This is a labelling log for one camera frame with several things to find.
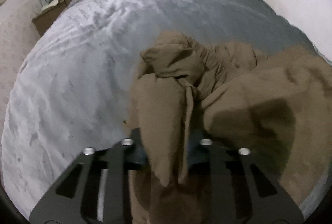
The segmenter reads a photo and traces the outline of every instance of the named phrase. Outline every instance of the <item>wooden nightstand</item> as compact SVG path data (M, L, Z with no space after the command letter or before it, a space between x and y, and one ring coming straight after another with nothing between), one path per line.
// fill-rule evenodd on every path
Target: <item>wooden nightstand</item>
M59 17L60 13L67 8L71 1L72 0L60 0L56 6L41 12L32 19L32 23L36 26L40 36L44 35L47 29L50 28L53 22Z

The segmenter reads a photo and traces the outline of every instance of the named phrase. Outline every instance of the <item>gray bedspread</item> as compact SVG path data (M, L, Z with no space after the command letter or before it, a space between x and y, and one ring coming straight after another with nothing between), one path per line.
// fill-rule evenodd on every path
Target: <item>gray bedspread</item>
M237 39L267 54L299 43L314 51L262 0L76 0L24 61L6 112L4 185L25 217L83 148L124 137L139 52L172 29L206 45Z

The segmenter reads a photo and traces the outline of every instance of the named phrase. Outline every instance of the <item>brown cloth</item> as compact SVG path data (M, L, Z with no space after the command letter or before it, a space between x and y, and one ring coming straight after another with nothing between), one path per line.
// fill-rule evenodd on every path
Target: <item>brown cloth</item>
M187 174L190 130L249 148L297 205L332 156L332 72L301 46L272 57L241 42L205 47L162 33L141 53L127 127L141 129L151 168L131 172L134 223L204 223L209 179Z

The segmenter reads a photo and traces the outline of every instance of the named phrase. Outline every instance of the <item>bolt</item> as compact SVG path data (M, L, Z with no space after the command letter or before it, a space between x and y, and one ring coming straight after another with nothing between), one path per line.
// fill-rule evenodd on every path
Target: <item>bolt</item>
M200 140L200 144L201 145L211 145L212 144L212 140L210 140L210 139L201 139Z
M121 141L121 144L123 146L129 146L129 145L132 145L134 143L134 140L133 139L123 139Z
M242 156L247 156L251 153L250 149L249 148L240 148L238 150L239 154L242 155Z
M89 155L93 155L95 153L95 149L92 147L87 147L83 150L83 154L89 156Z

